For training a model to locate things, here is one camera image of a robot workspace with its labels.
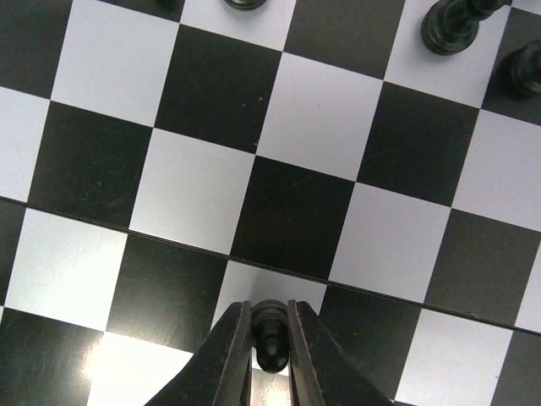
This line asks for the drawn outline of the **black pawn mid board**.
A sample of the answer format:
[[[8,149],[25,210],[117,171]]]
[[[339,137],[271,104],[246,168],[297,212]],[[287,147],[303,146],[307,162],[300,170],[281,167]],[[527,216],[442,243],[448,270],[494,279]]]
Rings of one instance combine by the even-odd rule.
[[[271,374],[283,371],[289,360],[287,307],[266,299],[252,308],[252,338],[260,368]]]

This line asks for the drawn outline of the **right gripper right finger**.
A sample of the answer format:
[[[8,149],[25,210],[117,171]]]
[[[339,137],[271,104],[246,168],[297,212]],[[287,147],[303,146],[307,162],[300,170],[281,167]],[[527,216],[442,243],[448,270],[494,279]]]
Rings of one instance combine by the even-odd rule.
[[[293,405],[391,405],[350,362],[306,301],[287,302]]]

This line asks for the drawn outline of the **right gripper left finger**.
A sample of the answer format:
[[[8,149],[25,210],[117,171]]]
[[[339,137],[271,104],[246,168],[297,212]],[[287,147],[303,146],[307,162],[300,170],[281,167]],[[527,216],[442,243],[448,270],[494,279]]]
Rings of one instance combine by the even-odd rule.
[[[252,305],[228,306],[189,362],[147,403],[155,406],[248,405],[252,377]]]

